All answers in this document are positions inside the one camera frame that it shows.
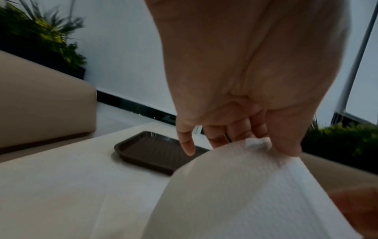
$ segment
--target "table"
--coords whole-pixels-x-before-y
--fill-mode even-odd
[[[177,139],[153,122],[1,163],[0,238],[139,239],[169,177],[121,162],[113,147],[142,131]]]

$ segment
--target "folded paper towel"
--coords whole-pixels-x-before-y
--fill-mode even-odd
[[[172,176],[142,239],[359,239],[297,157],[268,138],[210,151]]]

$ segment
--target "rectangular plastic tray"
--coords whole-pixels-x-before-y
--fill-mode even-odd
[[[116,144],[114,149],[127,163],[167,175],[208,151],[196,147],[195,155],[187,156],[178,140],[152,132],[135,135]]]

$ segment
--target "white table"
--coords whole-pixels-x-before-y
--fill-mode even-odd
[[[142,131],[177,138],[154,122],[0,163],[0,238],[139,239],[169,177],[120,162],[113,147]]]

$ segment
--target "white napkin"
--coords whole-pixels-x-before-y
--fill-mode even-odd
[[[297,157],[268,138],[232,143],[179,169],[142,239],[359,239]]]

